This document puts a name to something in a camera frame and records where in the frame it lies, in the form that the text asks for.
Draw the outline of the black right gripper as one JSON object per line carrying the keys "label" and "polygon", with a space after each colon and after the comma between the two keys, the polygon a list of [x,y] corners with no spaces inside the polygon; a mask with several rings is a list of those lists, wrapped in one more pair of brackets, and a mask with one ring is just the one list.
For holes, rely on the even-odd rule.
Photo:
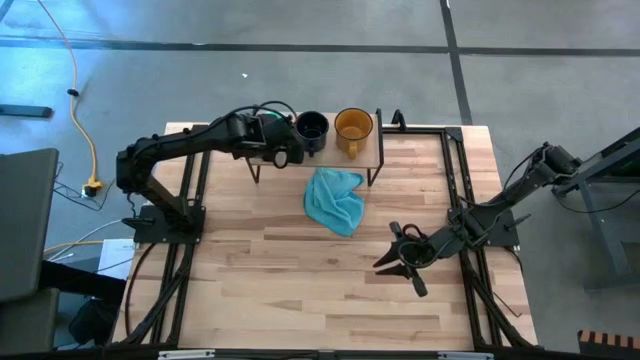
{"label": "black right gripper", "polygon": [[399,263],[378,270],[375,274],[404,277],[411,281],[414,291],[419,297],[425,297],[428,290],[419,274],[419,269],[427,268],[433,264],[453,239],[450,238],[437,248],[430,238],[421,233],[413,224],[401,228],[398,222],[391,222],[390,228],[396,237],[396,241],[393,243],[394,248],[391,247],[374,263],[374,266],[387,265],[397,260]]}

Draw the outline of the glossy black mug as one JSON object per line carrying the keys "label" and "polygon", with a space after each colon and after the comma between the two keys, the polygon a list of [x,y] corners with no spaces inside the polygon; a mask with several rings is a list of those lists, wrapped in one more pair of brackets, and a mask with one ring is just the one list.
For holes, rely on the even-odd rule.
{"label": "glossy black mug", "polygon": [[323,114],[316,111],[300,114],[295,129],[303,140],[305,151],[310,157],[325,148],[329,121]]}

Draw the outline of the yellow speckled mug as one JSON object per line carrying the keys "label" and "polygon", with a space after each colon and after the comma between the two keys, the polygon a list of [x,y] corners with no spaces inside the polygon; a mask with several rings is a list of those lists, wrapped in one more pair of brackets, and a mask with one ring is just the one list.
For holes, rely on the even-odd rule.
{"label": "yellow speckled mug", "polygon": [[373,118],[359,108],[340,111],[334,120],[336,146],[350,159],[355,159],[366,147],[374,127]]}

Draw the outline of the wooden shelf black metal legs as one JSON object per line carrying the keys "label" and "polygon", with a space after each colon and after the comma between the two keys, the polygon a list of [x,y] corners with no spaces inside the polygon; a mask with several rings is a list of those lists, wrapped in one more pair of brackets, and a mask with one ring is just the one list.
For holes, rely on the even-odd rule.
{"label": "wooden shelf black metal legs", "polygon": [[384,165],[381,110],[377,109],[375,113],[370,114],[370,117],[373,119],[373,129],[367,137],[364,150],[359,152],[355,159],[350,159],[348,154],[340,150],[337,146],[337,141],[341,139],[341,136],[337,134],[334,126],[336,114],[326,113],[325,117],[329,121],[325,147],[321,151],[316,152],[313,157],[306,153],[302,164],[290,163],[290,166],[366,169],[367,182],[368,185],[371,186],[379,170]]}

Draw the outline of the blue cloth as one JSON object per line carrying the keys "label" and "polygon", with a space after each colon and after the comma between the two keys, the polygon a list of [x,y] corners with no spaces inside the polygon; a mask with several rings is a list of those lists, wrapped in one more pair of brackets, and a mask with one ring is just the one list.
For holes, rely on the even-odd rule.
{"label": "blue cloth", "polygon": [[364,216],[364,200],[354,192],[363,183],[359,173],[317,168],[305,188],[306,215],[337,235],[352,236]]}

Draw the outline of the white paper sheet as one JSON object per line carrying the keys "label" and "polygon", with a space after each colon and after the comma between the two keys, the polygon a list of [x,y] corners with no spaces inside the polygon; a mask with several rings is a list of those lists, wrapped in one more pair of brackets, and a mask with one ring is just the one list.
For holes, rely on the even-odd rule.
{"label": "white paper sheet", "polygon": [[108,239],[102,246],[98,274],[126,280],[137,249],[132,239]]}

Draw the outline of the grey side table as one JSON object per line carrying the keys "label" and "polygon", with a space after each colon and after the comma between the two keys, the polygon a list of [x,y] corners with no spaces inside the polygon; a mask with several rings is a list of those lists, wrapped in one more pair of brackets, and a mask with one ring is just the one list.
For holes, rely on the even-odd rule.
{"label": "grey side table", "polygon": [[604,251],[608,273],[585,289],[640,287],[640,127],[584,161],[552,193],[564,209],[589,217]]}

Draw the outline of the orange black striped object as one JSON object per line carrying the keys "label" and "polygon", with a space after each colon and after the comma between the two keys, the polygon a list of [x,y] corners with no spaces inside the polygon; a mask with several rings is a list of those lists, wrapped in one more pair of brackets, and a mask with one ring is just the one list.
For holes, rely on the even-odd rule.
{"label": "orange black striped object", "polygon": [[577,338],[583,355],[640,360],[640,337],[579,330]]}

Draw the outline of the flat black floor object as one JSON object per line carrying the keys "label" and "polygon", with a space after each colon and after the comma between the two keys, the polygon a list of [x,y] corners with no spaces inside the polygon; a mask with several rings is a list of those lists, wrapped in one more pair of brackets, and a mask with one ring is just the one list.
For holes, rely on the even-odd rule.
{"label": "flat black floor object", "polygon": [[50,107],[0,104],[2,116],[50,118],[52,114],[53,110]]}

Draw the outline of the black bag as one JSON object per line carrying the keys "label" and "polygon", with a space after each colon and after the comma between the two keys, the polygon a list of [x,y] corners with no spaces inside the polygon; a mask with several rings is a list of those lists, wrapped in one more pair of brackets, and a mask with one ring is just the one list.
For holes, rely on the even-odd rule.
{"label": "black bag", "polygon": [[90,341],[95,345],[105,345],[111,337],[118,311],[117,303],[89,298],[71,320],[69,333],[80,345]]}

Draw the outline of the grey cabinet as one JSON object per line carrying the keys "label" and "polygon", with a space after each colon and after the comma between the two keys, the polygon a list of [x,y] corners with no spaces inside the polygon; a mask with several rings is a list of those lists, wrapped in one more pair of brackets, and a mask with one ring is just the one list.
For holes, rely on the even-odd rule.
{"label": "grey cabinet", "polygon": [[0,155],[0,303],[38,289],[59,152]]}
{"label": "grey cabinet", "polygon": [[59,296],[57,289],[49,288],[0,303],[0,355],[52,350]]}

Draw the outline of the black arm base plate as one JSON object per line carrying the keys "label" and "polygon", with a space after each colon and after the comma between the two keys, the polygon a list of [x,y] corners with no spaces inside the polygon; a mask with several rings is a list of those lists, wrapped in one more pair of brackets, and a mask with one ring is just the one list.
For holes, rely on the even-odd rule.
{"label": "black arm base plate", "polygon": [[483,207],[454,208],[449,210],[449,223],[462,229],[463,243],[470,249],[482,246],[513,247],[519,244],[517,221],[510,209]]}
{"label": "black arm base plate", "polygon": [[134,242],[139,244],[196,244],[202,239],[206,208],[191,206],[194,224],[186,230],[170,225],[160,209],[146,205],[134,219]]}

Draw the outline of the black metal table frame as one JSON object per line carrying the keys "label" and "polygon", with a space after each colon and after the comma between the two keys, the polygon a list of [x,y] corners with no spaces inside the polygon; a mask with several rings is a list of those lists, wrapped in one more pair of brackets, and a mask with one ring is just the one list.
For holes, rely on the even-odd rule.
{"label": "black metal table frame", "polygon": [[483,126],[387,130],[384,165],[358,194],[365,215],[349,237],[308,218],[303,193],[311,170],[248,166],[212,155],[178,343],[183,348],[469,350],[472,333],[498,337],[484,307],[469,315],[458,258],[421,273],[419,297],[374,263],[392,241],[391,222],[432,233],[447,223],[451,194],[484,201],[500,191]]}

